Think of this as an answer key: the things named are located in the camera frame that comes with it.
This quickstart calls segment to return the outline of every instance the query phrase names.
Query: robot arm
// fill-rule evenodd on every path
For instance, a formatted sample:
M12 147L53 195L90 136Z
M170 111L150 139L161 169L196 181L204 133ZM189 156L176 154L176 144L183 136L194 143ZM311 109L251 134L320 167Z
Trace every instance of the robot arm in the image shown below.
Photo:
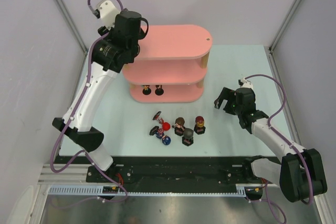
M250 179L264 178L281 188L284 196L295 202L309 197L308 178L302 162L294 147L304 157L310 178L313 194L323 194L327 191L321 155L315 149L307 150L303 146L289 141L286 143L268 124L268 115L256 110L256 98L251 82L241 79L240 88L231 90L223 88L215 100L215 108L219 109L227 100L224 111L237 115L241 128L262 140L281 162L281 165L271 162L262 156L255 156L244 161L245 175Z
M104 134L92 127L92 121L112 80L124 64L133 63L139 54L138 40L147 35L148 22L127 9L117 13L109 0L98 4L96 12L105 26L98 29L103 38L90 48L90 76L84 80L69 110L62 118L54 118L52 124L59 131L66 128L65 135L85 150L100 169L107 170L113 159L102 143ZM147 24L146 32L141 29L141 21Z

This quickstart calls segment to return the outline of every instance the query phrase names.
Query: figurine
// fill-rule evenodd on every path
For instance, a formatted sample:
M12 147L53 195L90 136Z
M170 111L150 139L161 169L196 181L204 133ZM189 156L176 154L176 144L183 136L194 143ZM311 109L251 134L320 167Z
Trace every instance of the figurine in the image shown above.
M183 131L184 131L184 119L183 118L176 118L175 120L175 125L172 126L172 128L175 131L175 134L178 136L182 136L183 135Z
M169 136L166 136L164 134L164 130L162 128L159 128L158 126L154 126L151 131L149 132L150 136L156 136L158 139L161 139L162 143L164 145L169 145L171 142L171 139Z
M182 144L190 146L194 143L194 131L189 128L185 128L183 131Z
M204 134L204 132L205 132L204 118L200 115L198 117L196 117L196 119L195 119L194 131L198 135Z
M162 124L162 129L164 131L168 131L170 129L170 124L167 122L164 122L163 119L160 117L161 111L155 114L153 117L153 121L158 121L160 124Z
M157 120L160 124L163 124L163 119L160 117L161 111L159 111L158 113L155 114L155 116L153 117L153 121Z
M155 94L156 95L163 95L163 89L162 89L162 85L155 85L156 87L156 91L155 91Z
M156 131L155 135L156 135L156 137L157 137L158 139L162 139L162 138L164 137L164 131L163 131L163 129L162 129L162 128L159 128L159 129Z
M162 143L163 143L164 145L169 145L171 141L172 141L172 140L171 140L170 137L168 137L168 136L163 136L163 138L162 138Z
M149 88L149 85L143 85L142 93L144 95L149 95L150 93L152 93L152 90Z

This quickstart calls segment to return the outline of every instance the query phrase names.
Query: gray floor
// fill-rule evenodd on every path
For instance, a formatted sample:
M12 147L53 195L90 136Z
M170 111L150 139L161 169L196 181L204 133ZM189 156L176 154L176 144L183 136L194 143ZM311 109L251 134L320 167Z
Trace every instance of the gray floor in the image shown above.
M270 197L281 206L288 224L319 224L315 205L288 202L278 188ZM66 206L87 196L48 196L55 205ZM266 202L249 204L243 198L219 197L130 197L123 203L83 202L66 210L46 205L41 224L197 224L277 223Z

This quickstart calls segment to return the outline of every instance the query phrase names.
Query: shelf tier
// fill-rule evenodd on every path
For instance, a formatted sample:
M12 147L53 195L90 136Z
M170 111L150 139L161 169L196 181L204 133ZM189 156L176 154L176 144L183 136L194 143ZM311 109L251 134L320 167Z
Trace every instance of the shelf tier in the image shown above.
M150 86L152 92L149 95L142 93L142 86L132 85L130 87L131 96L138 102L150 103L175 103L175 102L194 102L202 96L204 87L197 84L190 85L167 85L162 86L163 95L155 94L155 86Z
M149 26L139 45L135 61L197 59L210 51L212 37L206 29L195 25Z
M125 79L136 85L194 84L204 79L201 59L136 61L123 68Z

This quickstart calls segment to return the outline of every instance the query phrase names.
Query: light blue table surface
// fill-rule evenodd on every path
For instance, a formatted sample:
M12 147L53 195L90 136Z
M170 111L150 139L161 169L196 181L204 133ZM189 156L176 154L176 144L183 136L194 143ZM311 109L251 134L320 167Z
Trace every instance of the light blue table surface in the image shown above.
M82 78L87 72L87 64ZM104 133L103 144L112 156L274 156L259 139L239 126L237 116L214 108L213 102L223 87L237 89L238 79L251 74L271 76L270 66L261 45L213 46L204 80L204 93L193 103L138 103L129 93L129 85L122 74L112 82L97 110L93 126ZM266 78L251 79L256 93L257 109L272 115L281 104L275 84ZM194 144L184 146L181 137L170 129L170 145L165 146L149 130L158 125L154 114L162 111L162 118L173 124L179 116L185 126L193 129L195 117L205 119L204 135L194 135ZM290 136L285 116L281 112L273 121L286 136ZM68 137L64 138L59 154L72 156L80 150Z

